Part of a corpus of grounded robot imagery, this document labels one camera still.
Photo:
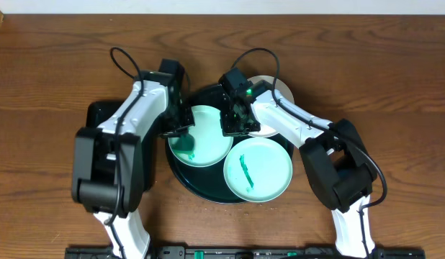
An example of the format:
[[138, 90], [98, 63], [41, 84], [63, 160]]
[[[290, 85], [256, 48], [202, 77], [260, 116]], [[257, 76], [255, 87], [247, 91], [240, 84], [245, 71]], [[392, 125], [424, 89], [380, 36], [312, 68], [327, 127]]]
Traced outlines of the green sponge cloth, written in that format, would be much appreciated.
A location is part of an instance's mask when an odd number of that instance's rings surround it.
[[193, 153], [194, 152], [194, 137], [190, 134], [183, 134], [179, 137], [169, 139], [169, 145], [175, 153]]

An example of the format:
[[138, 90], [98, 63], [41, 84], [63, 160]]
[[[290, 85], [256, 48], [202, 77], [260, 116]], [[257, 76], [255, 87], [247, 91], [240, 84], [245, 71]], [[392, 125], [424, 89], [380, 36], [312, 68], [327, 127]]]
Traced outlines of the mint green plate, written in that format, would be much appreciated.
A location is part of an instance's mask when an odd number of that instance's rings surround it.
[[292, 180], [292, 160], [278, 142], [262, 137], [243, 140], [226, 156], [223, 175], [228, 188], [249, 202], [280, 196]]
[[178, 151], [178, 137], [168, 138], [168, 146], [175, 158], [192, 167], [207, 167], [221, 161], [233, 145], [233, 137], [225, 137], [220, 123], [220, 110], [212, 106], [197, 105], [192, 107], [194, 126], [189, 127], [189, 134], [194, 138], [191, 153]]

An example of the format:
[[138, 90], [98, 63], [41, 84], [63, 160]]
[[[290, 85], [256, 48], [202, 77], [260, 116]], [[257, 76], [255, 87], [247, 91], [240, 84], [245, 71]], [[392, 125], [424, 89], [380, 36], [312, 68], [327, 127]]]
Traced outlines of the mint green plate front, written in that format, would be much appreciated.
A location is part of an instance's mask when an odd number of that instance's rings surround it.
[[249, 202], [280, 196], [292, 180], [292, 160], [278, 142], [262, 137], [243, 140], [226, 156], [223, 175], [228, 188]]

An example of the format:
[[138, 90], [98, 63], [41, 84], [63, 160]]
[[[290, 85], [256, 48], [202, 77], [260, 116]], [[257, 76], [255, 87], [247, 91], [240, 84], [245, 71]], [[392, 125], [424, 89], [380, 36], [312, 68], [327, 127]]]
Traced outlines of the white plate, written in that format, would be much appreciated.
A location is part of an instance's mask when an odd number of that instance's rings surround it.
[[[251, 83], [255, 84], [258, 83], [261, 80], [264, 80], [268, 83], [272, 83], [274, 80], [273, 76], [253, 76], [248, 79]], [[284, 98], [289, 100], [290, 102], [294, 103], [294, 97], [289, 89], [289, 87], [281, 80], [277, 80], [276, 82], [276, 90], [279, 90]], [[271, 127], [268, 127], [266, 125], [261, 125], [261, 129], [258, 132], [250, 132], [248, 135], [251, 137], [272, 137], [277, 134], [277, 131], [274, 130]]]

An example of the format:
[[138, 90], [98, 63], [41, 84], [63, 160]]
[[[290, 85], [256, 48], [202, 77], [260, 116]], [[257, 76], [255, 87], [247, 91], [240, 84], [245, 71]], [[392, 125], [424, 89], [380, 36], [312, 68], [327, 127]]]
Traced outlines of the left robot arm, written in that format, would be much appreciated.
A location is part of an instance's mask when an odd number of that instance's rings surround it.
[[157, 71], [140, 71], [132, 91], [113, 114], [75, 136], [71, 196], [103, 225], [106, 248], [69, 248], [67, 258], [146, 258], [150, 235], [138, 206], [148, 190], [153, 141], [178, 137], [193, 125], [182, 104], [184, 67], [164, 59]]

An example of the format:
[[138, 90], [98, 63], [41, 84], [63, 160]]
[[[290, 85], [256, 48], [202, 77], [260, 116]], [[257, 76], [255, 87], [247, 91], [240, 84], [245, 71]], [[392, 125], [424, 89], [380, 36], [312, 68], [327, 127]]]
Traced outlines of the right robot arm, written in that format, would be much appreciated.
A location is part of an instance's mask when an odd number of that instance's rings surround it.
[[372, 184], [383, 179], [355, 126], [313, 116], [284, 98], [275, 83], [252, 83], [238, 68], [218, 81], [228, 100], [222, 113], [225, 136], [244, 136], [265, 125], [298, 148], [310, 188], [332, 212], [336, 249], [343, 257], [370, 258], [375, 249], [369, 233]]

